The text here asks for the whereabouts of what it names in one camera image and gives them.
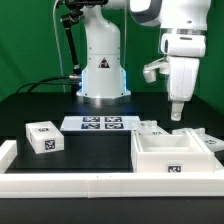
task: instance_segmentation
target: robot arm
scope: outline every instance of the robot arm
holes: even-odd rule
[[[211,0],[130,0],[130,11],[144,26],[160,25],[160,50],[164,59],[144,67],[147,82],[156,80],[155,69],[169,75],[167,90],[172,101],[171,119],[179,121],[185,101],[189,101],[205,55],[206,17]]]
[[[69,14],[62,17],[73,62],[74,77],[81,80],[76,93],[80,101],[91,104],[118,104],[128,101],[126,72],[120,65],[120,30],[106,20],[104,7],[125,7],[127,0],[65,0]],[[87,41],[87,65],[78,64],[71,27],[82,20]]]

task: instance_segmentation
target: white box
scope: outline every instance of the white box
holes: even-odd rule
[[[215,157],[193,132],[186,135],[144,135],[132,130],[134,172],[213,172]]]
[[[26,137],[36,154],[64,150],[64,136],[51,121],[26,124]]]

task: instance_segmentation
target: black table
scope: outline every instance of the black table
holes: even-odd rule
[[[94,106],[69,93],[14,94],[0,103],[0,143],[16,139],[18,156],[7,173],[132,172],[130,132],[65,134],[61,152],[36,155],[25,137],[25,124],[52,121],[60,128],[64,116],[139,116],[157,120],[170,132],[206,128],[224,139],[224,117],[198,97],[185,104],[182,120],[170,120],[166,93],[132,94],[129,103]],[[224,154],[216,153],[223,163]],[[223,198],[1,199],[1,223],[218,223],[224,218]]]

